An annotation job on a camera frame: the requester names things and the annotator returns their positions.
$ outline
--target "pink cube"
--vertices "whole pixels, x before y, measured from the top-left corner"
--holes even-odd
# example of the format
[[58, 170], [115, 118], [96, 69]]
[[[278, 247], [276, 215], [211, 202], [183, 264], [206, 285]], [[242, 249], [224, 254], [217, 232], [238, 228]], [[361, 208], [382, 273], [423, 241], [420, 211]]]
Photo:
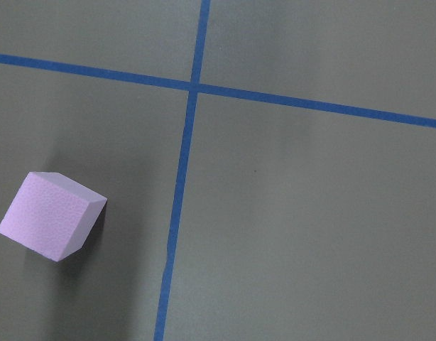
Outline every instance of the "pink cube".
[[107, 199], [59, 173], [30, 172], [0, 233], [59, 261], [84, 244]]

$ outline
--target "gray floor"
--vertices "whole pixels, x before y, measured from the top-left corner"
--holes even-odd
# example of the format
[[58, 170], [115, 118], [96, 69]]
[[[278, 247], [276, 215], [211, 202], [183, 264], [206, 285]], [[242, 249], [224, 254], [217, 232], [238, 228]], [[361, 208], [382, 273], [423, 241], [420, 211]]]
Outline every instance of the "gray floor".
[[[199, 7], [0, 1], [0, 53], [189, 80]], [[201, 81], [436, 118], [436, 1], [214, 0]], [[0, 340], [153, 338], [186, 98], [0, 65], [0, 221], [109, 198], [59, 264], [0, 235]], [[165, 340], [436, 340], [436, 129], [200, 94]]]

